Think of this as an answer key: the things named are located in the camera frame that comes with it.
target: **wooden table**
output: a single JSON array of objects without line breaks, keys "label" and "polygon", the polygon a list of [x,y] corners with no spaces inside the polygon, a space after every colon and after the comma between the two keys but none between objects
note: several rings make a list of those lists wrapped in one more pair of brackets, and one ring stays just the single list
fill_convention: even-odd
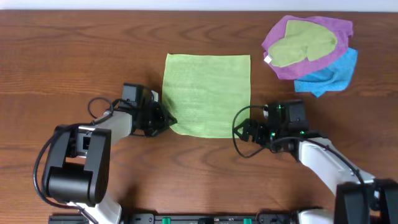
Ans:
[{"label": "wooden table", "polygon": [[[286,14],[354,22],[350,46],[359,58],[347,90],[318,99],[298,94],[293,81],[278,80],[264,64],[261,43]],[[304,99],[313,129],[328,133],[364,170],[397,180],[397,20],[398,14],[339,12],[0,11],[0,222],[45,223],[52,212],[70,212],[36,195],[38,151],[56,125],[91,121],[87,102],[118,98],[124,82],[161,92],[167,53],[250,54],[252,104]],[[335,202],[288,154],[243,159],[230,139],[171,130],[123,139],[112,148],[110,169],[108,190],[129,209],[257,213],[314,205],[333,210]]]}]

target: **folded green cloth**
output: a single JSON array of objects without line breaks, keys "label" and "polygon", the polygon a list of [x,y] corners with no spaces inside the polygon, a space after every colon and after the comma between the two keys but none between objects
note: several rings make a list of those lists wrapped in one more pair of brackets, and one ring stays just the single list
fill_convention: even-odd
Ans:
[{"label": "folded green cloth", "polygon": [[336,35],[326,27],[313,22],[289,20],[283,39],[272,44],[269,55],[272,65],[286,67],[301,62],[320,59],[330,54],[336,47]]},{"label": "folded green cloth", "polygon": [[[167,55],[162,103],[171,129],[203,138],[231,138],[236,113],[250,105],[250,55]],[[236,120],[248,118],[249,110]]]}]

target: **purple cloth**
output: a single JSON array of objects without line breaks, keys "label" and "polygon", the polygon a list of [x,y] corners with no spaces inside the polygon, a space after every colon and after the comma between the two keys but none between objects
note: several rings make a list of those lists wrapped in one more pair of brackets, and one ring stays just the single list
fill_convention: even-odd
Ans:
[{"label": "purple cloth", "polygon": [[294,16],[284,16],[268,33],[266,39],[262,43],[264,52],[264,58],[268,55],[268,48],[280,39],[285,37],[286,23],[289,20],[299,20],[314,22],[322,25],[332,31],[337,38],[337,45],[330,54],[310,62],[307,58],[301,62],[297,62],[293,65],[286,67],[275,67],[272,66],[272,62],[269,64],[271,68],[276,72],[279,79],[295,80],[301,78],[309,73],[316,72],[324,69],[333,63],[336,59],[340,58],[348,50],[348,37],[354,34],[353,23],[342,19],[334,19],[322,16],[313,16],[306,19],[298,18]]}]

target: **towel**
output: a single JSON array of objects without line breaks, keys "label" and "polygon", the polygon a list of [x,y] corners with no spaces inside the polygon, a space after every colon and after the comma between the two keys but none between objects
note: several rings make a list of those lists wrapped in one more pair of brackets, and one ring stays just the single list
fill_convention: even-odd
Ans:
[{"label": "towel", "polygon": [[326,91],[345,90],[353,77],[358,51],[348,49],[347,52],[320,71],[308,74],[294,81],[296,92],[312,92],[316,97]]},{"label": "towel", "polygon": [[272,44],[268,53],[272,65],[286,67],[308,58],[314,61],[330,54],[336,47],[336,35],[313,22],[287,21],[283,39]]},{"label": "towel", "polygon": [[275,67],[270,63],[269,66],[273,69],[273,71],[276,72],[279,79],[295,80],[309,73],[324,69],[335,60],[343,56],[343,54],[347,51],[349,36],[353,35],[353,23],[351,21],[321,16],[314,16],[306,19],[294,16],[284,16],[271,29],[265,41],[262,43],[262,47],[266,50],[266,52],[264,53],[265,58],[266,56],[268,56],[267,51],[269,47],[278,40],[285,37],[286,24],[289,20],[314,22],[328,28],[336,35],[337,45],[332,53],[312,62],[310,62],[308,59],[304,59],[301,62],[283,68]]},{"label": "towel", "polygon": [[[162,102],[178,134],[231,138],[232,120],[250,105],[250,55],[167,55]],[[249,118],[246,110],[237,118]]]}]

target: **cloth pile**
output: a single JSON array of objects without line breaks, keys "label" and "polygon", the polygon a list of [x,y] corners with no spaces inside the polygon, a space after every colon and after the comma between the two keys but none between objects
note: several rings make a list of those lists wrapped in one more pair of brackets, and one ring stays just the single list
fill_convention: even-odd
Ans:
[{"label": "cloth pile", "polygon": [[279,79],[295,80],[295,91],[326,91],[348,87],[358,51],[348,47],[353,23],[329,17],[284,16],[268,33],[264,61]]}]

